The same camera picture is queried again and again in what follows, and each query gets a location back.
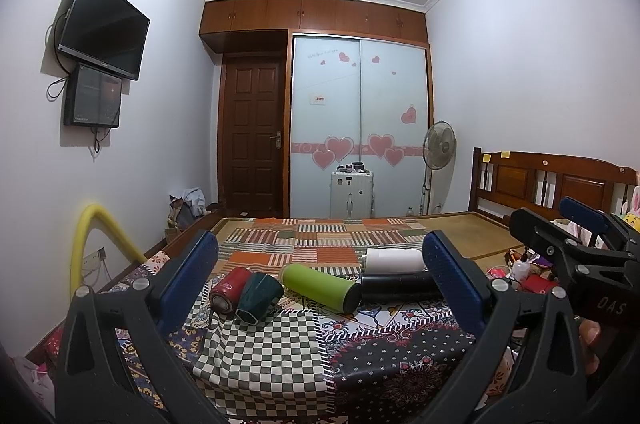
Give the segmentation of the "dark green mug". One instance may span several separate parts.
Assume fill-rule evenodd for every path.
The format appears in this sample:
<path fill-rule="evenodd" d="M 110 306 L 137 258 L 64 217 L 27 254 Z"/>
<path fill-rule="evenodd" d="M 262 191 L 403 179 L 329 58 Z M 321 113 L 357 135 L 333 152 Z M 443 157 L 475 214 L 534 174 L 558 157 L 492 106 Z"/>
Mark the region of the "dark green mug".
<path fill-rule="evenodd" d="M 247 324 L 257 324 L 284 293 L 282 284 L 263 272 L 254 272 L 247 280 L 236 308 L 236 316 Z"/>

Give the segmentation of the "colourful patchwork bed sheet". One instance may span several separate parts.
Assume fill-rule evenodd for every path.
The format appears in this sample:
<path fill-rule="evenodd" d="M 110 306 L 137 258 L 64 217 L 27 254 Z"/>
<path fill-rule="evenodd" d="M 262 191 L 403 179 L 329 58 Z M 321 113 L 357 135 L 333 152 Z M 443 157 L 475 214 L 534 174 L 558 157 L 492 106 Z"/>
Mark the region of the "colourful patchwork bed sheet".
<path fill-rule="evenodd" d="M 360 284 L 369 248 L 420 251 L 424 237 L 433 230 L 445 233 L 464 257 L 484 268 L 500 262 L 504 252 L 515 247 L 506 228 L 471 213 L 362 220 L 226 218 L 200 230 L 216 237 L 218 258 L 183 326 L 167 337 L 195 385 L 192 368 L 201 355 L 213 315 L 239 319 L 235 313 L 214 312 L 209 301 L 212 287 L 236 267 L 252 274 L 269 274 L 282 284 L 284 293 L 265 318 L 276 310 L 309 310 L 316 315 L 319 342 L 326 349 L 334 383 L 334 413 L 324 418 L 230 418 L 213 404 L 221 423 L 409 422 L 435 399 L 472 346 L 472 336 L 462 331 L 443 300 L 360 301 L 353 313 L 340 314 L 287 289 L 281 273 L 288 265 L 298 263 Z M 198 231 L 179 254 L 154 257 L 125 284 L 104 293 L 123 291 L 138 277 L 158 274 L 186 249 Z M 162 400 L 143 370 L 128 332 L 119 330 L 116 335 L 141 396 L 161 409 Z"/>

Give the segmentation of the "black thermos bottle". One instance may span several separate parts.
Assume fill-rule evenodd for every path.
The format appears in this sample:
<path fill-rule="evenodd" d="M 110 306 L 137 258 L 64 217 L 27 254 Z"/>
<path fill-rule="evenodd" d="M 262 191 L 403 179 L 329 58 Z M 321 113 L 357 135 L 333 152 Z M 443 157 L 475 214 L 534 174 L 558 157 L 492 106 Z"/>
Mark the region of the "black thermos bottle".
<path fill-rule="evenodd" d="M 365 274 L 360 284 L 361 303 L 417 303 L 444 299 L 434 277 L 428 271 Z"/>

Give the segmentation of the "green white checkered cloth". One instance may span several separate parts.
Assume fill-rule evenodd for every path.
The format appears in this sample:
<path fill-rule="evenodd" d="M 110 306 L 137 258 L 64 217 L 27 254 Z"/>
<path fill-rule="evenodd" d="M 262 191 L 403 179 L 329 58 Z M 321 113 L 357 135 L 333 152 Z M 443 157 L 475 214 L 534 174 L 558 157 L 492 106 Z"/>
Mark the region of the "green white checkered cloth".
<path fill-rule="evenodd" d="M 324 418 L 334 383 L 318 329 L 309 310 L 276 310 L 254 326 L 215 314 L 192 374 L 230 418 Z"/>

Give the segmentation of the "standing electric fan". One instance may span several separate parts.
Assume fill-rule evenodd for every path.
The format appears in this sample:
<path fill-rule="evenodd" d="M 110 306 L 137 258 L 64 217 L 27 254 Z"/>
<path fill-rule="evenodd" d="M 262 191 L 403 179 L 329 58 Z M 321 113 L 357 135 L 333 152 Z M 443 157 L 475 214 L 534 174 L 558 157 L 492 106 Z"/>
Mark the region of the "standing electric fan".
<path fill-rule="evenodd" d="M 454 128 L 447 121 L 437 121 L 425 133 L 422 144 L 424 176 L 421 190 L 420 214 L 430 212 L 433 175 L 444 169 L 457 152 L 457 137 Z"/>

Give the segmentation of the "wall power socket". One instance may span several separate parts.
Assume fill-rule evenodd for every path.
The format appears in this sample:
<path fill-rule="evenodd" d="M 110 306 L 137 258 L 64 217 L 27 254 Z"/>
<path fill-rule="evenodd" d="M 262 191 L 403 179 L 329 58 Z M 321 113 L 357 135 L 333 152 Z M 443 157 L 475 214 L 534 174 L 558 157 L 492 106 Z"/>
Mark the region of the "wall power socket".
<path fill-rule="evenodd" d="M 85 255 L 82 259 L 81 275 L 85 277 L 86 275 L 99 271 L 105 258 L 106 254 L 104 247 L 100 247 L 97 251 Z"/>

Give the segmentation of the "wooden bed headboard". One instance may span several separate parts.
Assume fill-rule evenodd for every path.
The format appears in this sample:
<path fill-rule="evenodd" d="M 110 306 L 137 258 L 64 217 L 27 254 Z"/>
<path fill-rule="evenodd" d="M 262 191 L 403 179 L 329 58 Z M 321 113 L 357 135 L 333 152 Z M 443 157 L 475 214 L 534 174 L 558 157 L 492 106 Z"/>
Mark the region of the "wooden bed headboard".
<path fill-rule="evenodd" d="M 619 214 L 631 200 L 637 171 L 601 159 L 559 154 L 473 150 L 469 210 L 498 222 L 529 208 L 542 217 L 561 217 L 562 199 L 571 197 Z"/>

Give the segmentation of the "lime green thermos bottle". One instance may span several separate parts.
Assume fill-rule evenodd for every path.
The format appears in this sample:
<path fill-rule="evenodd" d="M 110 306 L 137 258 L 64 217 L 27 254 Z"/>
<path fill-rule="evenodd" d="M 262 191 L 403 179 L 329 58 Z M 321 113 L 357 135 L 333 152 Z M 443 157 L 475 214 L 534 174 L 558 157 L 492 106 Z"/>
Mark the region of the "lime green thermos bottle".
<path fill-rule="evenodd" d="M 340 314 L 353 313 L 361 301 L 358 282 L 292 263 L 282 270 L 281 281 L 290 291 Z"/>

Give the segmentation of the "wooden overhead cabinets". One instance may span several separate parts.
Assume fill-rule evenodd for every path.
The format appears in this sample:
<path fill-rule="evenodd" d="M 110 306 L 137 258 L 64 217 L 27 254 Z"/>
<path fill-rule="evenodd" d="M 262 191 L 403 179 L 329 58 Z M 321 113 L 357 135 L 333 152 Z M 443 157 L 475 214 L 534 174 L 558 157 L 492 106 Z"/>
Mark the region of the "wooden overhead cabinets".
<path fill-rule="evenodd" d="M 428 43 L 424 13 L 355 0 L 211 1 L 200 36 L 218 53 L 279 50 L 293 30 Z"/>

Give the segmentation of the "white appliance box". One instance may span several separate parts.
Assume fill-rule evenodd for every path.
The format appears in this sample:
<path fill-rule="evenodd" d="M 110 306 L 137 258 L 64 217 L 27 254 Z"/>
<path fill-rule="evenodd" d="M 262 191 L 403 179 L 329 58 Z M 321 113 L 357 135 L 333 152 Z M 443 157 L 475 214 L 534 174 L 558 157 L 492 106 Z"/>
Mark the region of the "white appliance box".
<path fill-rule="evenodd" d="M 364 219 L 373 213 L 373 178 L 369 170 L 336 170 L 331 173 L 330 217 Z"/>

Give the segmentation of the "red thermos cup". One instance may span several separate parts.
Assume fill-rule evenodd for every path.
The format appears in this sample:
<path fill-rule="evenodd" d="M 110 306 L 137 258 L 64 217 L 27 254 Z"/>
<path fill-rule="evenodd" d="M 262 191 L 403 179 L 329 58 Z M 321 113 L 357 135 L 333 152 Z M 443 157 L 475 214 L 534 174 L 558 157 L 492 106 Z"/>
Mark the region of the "red thermos cup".
<path fill-rule="evenodd" d="M 242 267 L 236 267 L 217 282 L 209 293 L 210 308 L 218 314 L 235 313 L 245 284 L 252 273 Z"/>

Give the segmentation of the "small black wall monitor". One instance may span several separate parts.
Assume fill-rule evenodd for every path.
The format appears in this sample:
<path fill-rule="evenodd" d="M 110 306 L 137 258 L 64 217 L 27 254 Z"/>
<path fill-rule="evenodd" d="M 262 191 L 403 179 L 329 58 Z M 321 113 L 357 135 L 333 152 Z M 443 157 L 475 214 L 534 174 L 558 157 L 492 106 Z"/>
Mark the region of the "small black wall monitor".
<path fill-rule="evenodd" d="M 67 79 L 63 125 L 117 128 L 122 80 L 92 66 L 78 64 Z"/>

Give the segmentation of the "small white bottle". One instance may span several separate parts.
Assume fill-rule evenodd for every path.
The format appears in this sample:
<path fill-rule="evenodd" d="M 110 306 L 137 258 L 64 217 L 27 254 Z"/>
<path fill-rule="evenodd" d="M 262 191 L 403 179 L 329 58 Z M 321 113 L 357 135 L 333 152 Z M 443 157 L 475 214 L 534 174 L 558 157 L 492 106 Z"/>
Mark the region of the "small white bottle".
<path fill-rule="evenodd" d="M 530 262 L 518 259 L 511 267 L 510 279 L 518 284 L 522 284 L 530 274 Z"/>

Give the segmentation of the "frosted wardrobe with hearts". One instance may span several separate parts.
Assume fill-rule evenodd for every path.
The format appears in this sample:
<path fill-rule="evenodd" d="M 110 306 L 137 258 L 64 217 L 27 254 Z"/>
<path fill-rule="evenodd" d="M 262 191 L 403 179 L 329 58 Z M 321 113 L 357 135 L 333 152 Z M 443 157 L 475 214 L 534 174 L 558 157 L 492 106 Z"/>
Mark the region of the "frosted wardrobe with hearts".
<path fill-rule="evenodd" d="M 331 218 L 331 173 L 369 170 L 371 217 L 420 214 L 430 120 L 426 53 L 408 44 L 293 41 L 290 213 Z"/>

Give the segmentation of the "red box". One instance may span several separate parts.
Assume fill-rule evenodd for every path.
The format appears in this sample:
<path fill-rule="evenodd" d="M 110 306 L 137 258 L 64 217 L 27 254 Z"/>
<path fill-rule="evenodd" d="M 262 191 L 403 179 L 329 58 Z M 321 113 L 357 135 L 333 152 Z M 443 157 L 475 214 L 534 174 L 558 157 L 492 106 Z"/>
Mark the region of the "red box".
<path fill-rule="evenodd" d="M 532 274 L 521 282 L 522 291 L 532 294 L 547 294 L 555 286 L 558 286 L 558 282 L 550 281 L 538 274 Z"/>

